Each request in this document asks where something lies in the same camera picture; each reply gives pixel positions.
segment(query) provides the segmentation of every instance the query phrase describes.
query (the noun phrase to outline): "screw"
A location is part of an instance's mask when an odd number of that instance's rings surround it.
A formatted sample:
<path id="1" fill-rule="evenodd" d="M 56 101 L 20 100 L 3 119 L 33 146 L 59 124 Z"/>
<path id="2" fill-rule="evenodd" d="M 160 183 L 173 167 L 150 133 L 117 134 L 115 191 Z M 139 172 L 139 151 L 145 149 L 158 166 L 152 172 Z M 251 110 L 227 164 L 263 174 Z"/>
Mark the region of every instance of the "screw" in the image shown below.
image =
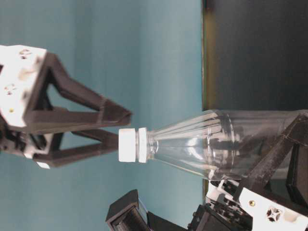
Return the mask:
<path id="1" fill-rule="evenodd" d="M 256 205 L 256 202 L 255 202 L 255 201 L 250 201 L 250 202 L 249 202 L 249 205 L 250 205 L 251 207 L 254 207 L 254 206 Z"/>
<path id="2" fill-rule="evenodd" d="M 13 90 L 16 90 L 17 89 L 17 87 L 15 86 L 15 84 L 9 84 L 9 85 L 7 85 L 5 88 L 4 88 L 4 90 L 7 92 L 7 94 L 8 95 L 12 95 L 12 91 Z"/>
<path id="3" fill-rule="evenodd" d="M 32 52 L 27 49 L 23 49 L 22 51 L 19 52 L 19 55 L 21 59 L 27 59 L 28 56 L 32 55 Z"/>

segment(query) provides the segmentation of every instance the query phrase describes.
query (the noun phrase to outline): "blue background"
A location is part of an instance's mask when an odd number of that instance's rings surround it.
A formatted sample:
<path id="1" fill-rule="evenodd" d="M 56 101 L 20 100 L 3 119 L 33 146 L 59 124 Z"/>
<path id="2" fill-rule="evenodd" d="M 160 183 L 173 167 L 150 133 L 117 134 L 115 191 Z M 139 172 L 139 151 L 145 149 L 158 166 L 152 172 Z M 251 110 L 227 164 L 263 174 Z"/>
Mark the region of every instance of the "blue background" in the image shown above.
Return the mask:
<path id="1" fill-rule="evenodd" d="M 130 109 L 131 127 L 202 110 L 199 0 L 1 0 L 0 44 L 58 54 L 72 78 Z M 80 109 L 50 94 L 53 104 Z M 89 142 L 68 135 L 63 147 Z M 0 230 L 107 231 L 109 205 L 132 189 L 184 227 L 202 203 L 202 179 L 162 163 L 119 163 L 113 153 L 44 170 L 2 153 Z"/>

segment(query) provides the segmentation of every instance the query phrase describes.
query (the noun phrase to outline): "robotic hand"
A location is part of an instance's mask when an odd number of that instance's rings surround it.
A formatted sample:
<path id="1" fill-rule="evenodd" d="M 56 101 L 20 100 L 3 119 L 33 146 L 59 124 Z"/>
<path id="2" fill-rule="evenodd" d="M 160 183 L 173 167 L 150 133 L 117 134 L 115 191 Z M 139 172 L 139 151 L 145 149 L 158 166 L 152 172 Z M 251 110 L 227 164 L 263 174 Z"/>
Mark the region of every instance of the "robotic hand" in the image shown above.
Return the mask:
<path id="1" fill-rule="evenodd" d="M 51 104 L 47 89 L 93 112 Z M 131 112 L 69 77 L 55 54 L 27 46 L 0 46 L 0 148 L 40 167 L 66 165 L 117 150 L 118 135 L 98 128 L 130 123 Z M 60 150 L 65 132 L 100 141 Z"/>
<path id="2" fill-rule="evenodd" d="M 271 231 L 308 230 L 308 115 L 300 114 L 269 152 L 239 181 L 211 181 L 205 205 L 187 229 L 147 211 L 137 190 L 110 205 L 106 222 L 112 231 Z M 286 188 L 290 200 L 271 191 L 270 179 L 292 151 Z"/>

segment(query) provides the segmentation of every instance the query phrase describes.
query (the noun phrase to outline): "white plastic part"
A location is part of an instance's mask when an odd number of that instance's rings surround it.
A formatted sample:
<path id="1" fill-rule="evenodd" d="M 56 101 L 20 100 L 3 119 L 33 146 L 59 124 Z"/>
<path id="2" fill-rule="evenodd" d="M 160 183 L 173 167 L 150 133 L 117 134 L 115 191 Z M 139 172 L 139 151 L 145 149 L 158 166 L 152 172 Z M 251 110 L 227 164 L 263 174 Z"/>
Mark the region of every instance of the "white plastic part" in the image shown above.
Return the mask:
<path id="1" fill-rule="evenodd" d="M 140 128 L 138 130 L 139 136 L 139 162 L 146 163 L 147 156 L 147 137 L 146 137 L 146 128 Z"/>
<path id="2" fill-rule="evenodd" d="M 242 208 L 253 217 L 252 231 L 305 231 L 308 218 L 246 188 L 240 196 Z"/>
<path id="3" fill-rule="evenodd" d="M 38 166 L 44 169 L 50 169 L 49 165 L 43 162 L 37 162 Z"/>
<path id="4" fill-rule="evenodd" d="M 218 187 L 214 186 L 211 182 L 208 183 L 208 190 L 207 190 L 207 194 L 206 197 L 213 200 L 213 201 L 217 201 L 218 197 L 221 194 L 225 195 L 225 198 L 228 199 L 229 201 L 233 201 L 234 203 L 238 204 L 236 201 L 233 200 L 233 195 L 229 194 L 227 191 L 225 191 L 223 189 L 223 184 L 225 183 L 226 180 L 222 180 Z M 239 183 L 234 181 L 234 180 L 228 180 L 230 182 L 232 182 L 233 185 L 238 186 Z"/>
<path id="5" fill-rule="evenodd" d="M 119 161 L 136 161 L 136 131 L 134 128 L 119 130 Z"/>
<path id="6" fill-rule="evenodd" d="M 37 149 L 34 144 L 27 145 L 25 147 L 25 150 L 24 150 L 24 155 L 25 155 L 26 158 L 33 159 L 34 154 L 45 154 L 45 155 L 47 155 L 49 153 L 50 147 L 51 147 L 51 141 L 53 139 L 53 134 L 52 133 L 45 134 L 44 137 L 46 139 L 46 147 L 43 150 L 40 150 L 40 149 Z"/>
<path id="7" fill-rule="evenodd" d="M 0 113 L 10 126 L 25 127 L 25 110 L 47 51 L 27 46 L 0 46 Z"/>

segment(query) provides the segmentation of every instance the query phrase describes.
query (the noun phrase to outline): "dark panel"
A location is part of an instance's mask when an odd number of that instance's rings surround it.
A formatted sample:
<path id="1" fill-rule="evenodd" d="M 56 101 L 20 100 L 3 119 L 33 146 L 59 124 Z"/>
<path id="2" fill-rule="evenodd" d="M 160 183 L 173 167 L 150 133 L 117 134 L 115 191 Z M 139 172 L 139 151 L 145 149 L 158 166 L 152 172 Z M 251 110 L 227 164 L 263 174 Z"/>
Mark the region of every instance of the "dark panel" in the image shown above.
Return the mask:
<path id="1" fill-rule="evenodd" d="M 308 108 L 308 2 L 207 0 L 206 108 Z"/>

